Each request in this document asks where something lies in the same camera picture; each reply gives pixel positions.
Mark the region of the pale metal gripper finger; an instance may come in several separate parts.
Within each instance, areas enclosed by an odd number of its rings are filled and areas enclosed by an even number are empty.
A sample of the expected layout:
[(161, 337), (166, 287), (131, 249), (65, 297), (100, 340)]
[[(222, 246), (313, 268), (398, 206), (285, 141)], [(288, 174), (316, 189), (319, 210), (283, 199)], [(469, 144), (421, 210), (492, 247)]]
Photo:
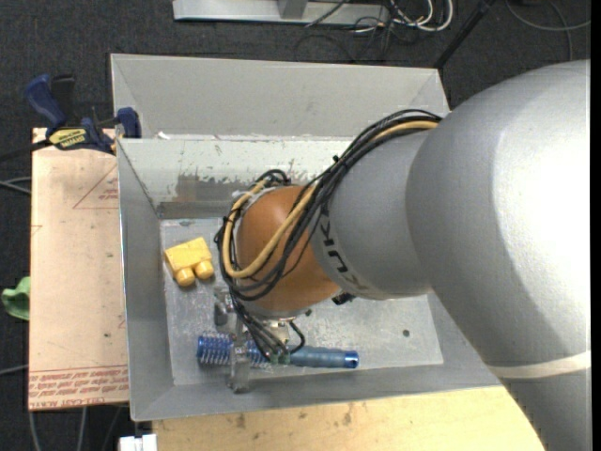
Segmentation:
[(230, 293), (225, 289), (214, 292), (213, 319), (216, 327), (234, 327), (236, 311)]
[(229, 351), (228, 387), (234, 394), (243, 394), (250, 388), (251, 360), (245, 345), (234, 344)]

